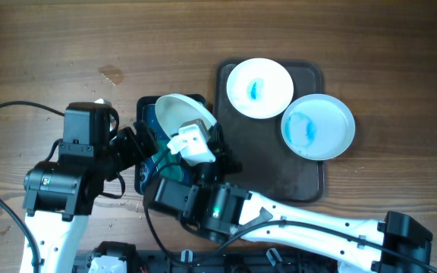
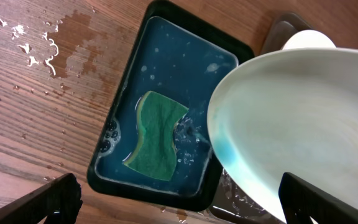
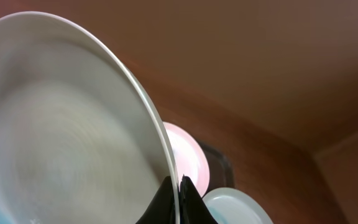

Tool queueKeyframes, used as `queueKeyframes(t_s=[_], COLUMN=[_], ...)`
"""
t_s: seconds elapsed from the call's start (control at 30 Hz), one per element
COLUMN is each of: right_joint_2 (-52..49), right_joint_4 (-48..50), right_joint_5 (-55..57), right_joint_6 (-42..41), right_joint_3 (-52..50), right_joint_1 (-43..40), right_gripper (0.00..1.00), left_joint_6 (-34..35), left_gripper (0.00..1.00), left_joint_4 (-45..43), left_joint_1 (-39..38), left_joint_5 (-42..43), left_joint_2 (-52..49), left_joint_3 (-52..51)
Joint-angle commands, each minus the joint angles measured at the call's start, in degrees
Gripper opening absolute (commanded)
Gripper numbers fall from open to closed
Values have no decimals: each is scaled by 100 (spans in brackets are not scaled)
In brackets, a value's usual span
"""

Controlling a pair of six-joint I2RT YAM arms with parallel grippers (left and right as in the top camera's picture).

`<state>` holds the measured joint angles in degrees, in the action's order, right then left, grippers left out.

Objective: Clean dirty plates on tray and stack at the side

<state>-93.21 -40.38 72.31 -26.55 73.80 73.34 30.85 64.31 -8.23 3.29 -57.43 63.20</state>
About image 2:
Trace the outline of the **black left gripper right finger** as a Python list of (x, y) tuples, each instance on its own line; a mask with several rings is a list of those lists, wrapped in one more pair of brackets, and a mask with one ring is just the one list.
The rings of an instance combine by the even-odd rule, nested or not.
[(292, 173), (282, 175), (278, 196), (287, 224), (358, 224), (358, 209)]

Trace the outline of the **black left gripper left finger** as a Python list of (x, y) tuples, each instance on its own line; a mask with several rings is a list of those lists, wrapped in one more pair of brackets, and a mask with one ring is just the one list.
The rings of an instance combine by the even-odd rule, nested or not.
[(75, 223), (82, 203), (76, 177), (64, 174), (0, 208), (0, 224)]

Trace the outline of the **white plate bottom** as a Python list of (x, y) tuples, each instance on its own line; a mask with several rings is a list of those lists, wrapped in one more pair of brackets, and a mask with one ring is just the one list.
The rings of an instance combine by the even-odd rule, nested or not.
[(253, 58), (217, 85), (207, 124), (231, 179), (277, 219), (285, 172), (358, 209), (358, 50)]

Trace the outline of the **green yellow sponge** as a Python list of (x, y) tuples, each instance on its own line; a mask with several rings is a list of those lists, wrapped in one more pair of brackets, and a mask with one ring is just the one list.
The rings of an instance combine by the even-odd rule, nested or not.
[(187, 113), (181, 103), (155, 91), (146, 92), (136, 107), (137, 144), (124, 165), (153, 179), (171, 180), (177, 165), (173, 134)]

